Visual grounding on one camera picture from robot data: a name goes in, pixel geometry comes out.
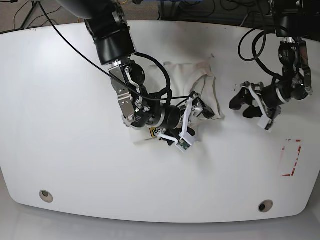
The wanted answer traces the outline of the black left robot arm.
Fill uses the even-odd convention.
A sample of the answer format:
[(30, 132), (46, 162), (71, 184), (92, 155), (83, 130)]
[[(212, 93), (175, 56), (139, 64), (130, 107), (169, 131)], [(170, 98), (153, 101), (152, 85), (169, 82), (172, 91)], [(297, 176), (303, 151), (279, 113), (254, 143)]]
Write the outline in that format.
[[(252, 58), (242, 58), (245, 62), (255, 61), (272, 77), (271, 84), (264, 86), (244, 82), (238, 94), (229, 102), (229, 108), (239, 111), (247, 105), (243, 117), (259, 118), (258, 125), (268, 131), (281, 114), (281, 106), (290, 100), (303, 100), (313, 93), (312, 74), (309, 67), (307, 43), (303, 39), (313, 35), (316, 30), (312, 24), (320, 19), (318, 0), (271, 0), (269, 1), (272, 24), (261, 20), (262, 30), (252, 41)], [(278, 59), (282, 73), (269, 70), (260, 60), (266, 46), (267, 36), (275, 34), (281, 38)]]

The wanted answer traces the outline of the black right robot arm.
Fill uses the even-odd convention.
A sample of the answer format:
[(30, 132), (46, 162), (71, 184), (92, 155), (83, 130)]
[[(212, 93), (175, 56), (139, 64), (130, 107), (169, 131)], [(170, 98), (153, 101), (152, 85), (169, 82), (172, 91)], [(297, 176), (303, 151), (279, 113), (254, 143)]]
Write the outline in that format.
[(60, 4), (84, 20), (100, 63), (109, 66), (108, 76), (117, 94), (123, 123), (134, 129), (134, 142), (157, 138), (187, 149), (196, 140), (194, 125), (220, 118), (218, 105), (202, 100), (192, 89), (199, 81), (197, 77), (190, 78), (182, 102), (172, 104), (170, 75), (157, 60), (153, 64), (164, 75), (165, 86), (157, 92), (148, 92), (145, 71), (131, 57), (147, 60), (152, 57), (136, 51), (119, 1), (62, 0)]

